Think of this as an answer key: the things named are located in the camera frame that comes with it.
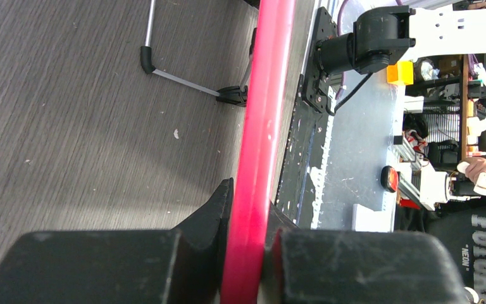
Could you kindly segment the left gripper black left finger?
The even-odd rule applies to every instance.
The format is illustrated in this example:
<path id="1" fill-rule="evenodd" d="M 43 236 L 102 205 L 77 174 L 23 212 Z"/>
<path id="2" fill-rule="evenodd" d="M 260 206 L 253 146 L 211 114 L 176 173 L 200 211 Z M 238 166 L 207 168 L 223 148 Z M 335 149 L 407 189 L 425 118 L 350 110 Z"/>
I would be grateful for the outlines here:
<path id="1" fill-rule="evenodd" d="M 172 229 L 36 231 L 0 263 L 0 303 L 211 303 L 234 181 Z"/>

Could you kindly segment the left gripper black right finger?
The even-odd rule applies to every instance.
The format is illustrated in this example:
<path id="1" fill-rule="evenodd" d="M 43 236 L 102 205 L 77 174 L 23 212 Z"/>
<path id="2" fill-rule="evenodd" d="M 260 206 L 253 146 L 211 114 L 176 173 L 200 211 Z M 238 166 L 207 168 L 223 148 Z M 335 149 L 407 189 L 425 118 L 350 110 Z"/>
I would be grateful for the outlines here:
<path id="1" fill-rule="evenodd" d="M 263 303 L 472 303 L 446 247 L 420 232 L 298 228 L 271 206 Z"/>

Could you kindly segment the pink framed whiteboard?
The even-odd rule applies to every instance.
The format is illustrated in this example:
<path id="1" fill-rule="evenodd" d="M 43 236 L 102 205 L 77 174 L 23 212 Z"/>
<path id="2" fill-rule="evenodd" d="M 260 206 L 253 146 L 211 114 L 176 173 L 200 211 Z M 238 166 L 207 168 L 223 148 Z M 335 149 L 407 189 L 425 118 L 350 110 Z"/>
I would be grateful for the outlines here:
<path id="1" fill-rule="evenodd" d="M 258 299 L 295 6 L 295 1 L 260 4 L 221 303 Z"/>

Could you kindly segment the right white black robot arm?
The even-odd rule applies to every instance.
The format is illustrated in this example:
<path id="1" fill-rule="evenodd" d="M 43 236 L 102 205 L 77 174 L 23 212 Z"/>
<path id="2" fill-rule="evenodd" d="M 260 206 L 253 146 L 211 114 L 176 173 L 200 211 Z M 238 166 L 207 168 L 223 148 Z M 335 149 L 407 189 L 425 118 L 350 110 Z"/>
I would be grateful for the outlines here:
<path id="1" fill-rule="evenodd" d="M 480 53 L 486 53 L 486 9 L 383 6 L 362 13 L 351 32 L 317 39 L 313 63 L 328 75 L 364 75 L 398 61 Z"/>

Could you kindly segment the operator hand in background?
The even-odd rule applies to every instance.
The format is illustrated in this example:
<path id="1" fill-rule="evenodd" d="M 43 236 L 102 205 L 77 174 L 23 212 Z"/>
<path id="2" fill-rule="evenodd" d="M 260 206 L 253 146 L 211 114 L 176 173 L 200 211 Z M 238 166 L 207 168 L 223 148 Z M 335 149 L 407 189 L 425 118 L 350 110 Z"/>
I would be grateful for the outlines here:
<path id="1" fill-rule="evenodd" d="M 466 158 L 457 165 L 457 170 L 474 183 L 475 193 L 486 196 L 486 158 L 479 156 Z"/>

